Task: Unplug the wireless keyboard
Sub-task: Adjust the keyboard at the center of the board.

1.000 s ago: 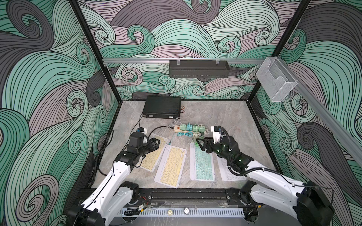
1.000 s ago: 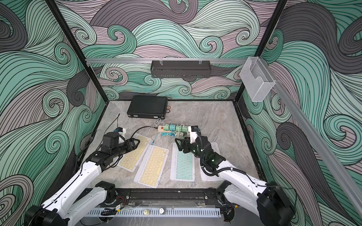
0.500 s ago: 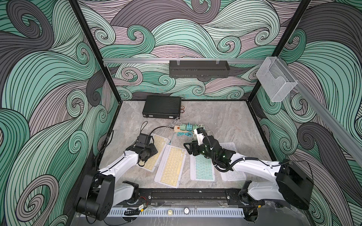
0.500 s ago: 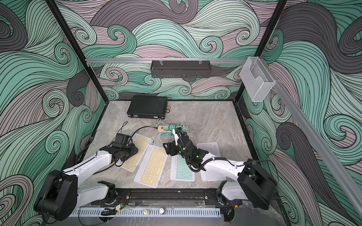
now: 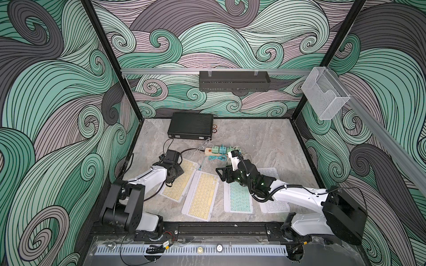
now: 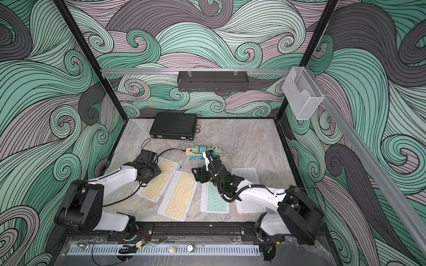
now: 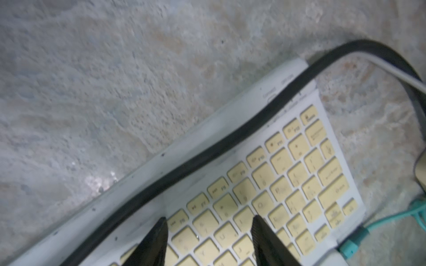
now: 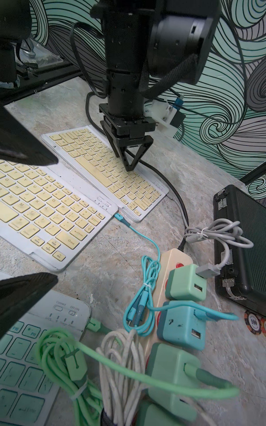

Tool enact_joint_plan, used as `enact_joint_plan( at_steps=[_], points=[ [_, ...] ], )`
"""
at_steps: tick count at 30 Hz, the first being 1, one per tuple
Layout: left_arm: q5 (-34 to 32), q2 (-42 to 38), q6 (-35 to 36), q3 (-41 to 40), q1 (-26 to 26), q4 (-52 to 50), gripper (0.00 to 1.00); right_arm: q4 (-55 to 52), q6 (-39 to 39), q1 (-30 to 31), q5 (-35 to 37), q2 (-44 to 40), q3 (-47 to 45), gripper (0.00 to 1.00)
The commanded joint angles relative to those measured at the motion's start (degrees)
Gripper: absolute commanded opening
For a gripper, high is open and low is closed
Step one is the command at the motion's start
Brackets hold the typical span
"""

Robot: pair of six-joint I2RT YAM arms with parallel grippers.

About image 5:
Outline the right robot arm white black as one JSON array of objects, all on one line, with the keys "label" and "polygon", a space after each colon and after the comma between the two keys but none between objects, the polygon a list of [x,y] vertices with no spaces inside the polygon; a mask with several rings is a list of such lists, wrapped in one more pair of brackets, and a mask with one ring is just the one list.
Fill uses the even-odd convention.
[{"label": "right robot arm white black", "polygon": [[287,222],[290,231],[298,236],[330,235],[354,246],[362,243],[367,208],[344,188],[321,189],[289,184],[261,174],[250,160],[235,159],[231,165],[215,171],[222,182],[246,187],[258,203],[287,202],[311,210],[309,215],[294,214]]}]

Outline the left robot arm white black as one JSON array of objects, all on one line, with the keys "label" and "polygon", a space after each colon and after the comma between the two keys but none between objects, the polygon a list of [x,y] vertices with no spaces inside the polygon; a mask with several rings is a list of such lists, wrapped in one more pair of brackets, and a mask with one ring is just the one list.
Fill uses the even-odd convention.
[{"label": "left robot arm white black", "polygon": [[145,212],[144,203],[184,173],[179,160],[180,152],[167,150],[148,171],[130,180],[115,180],[100,212],[101,224],[127,233],[160,234],[163,218]]}]

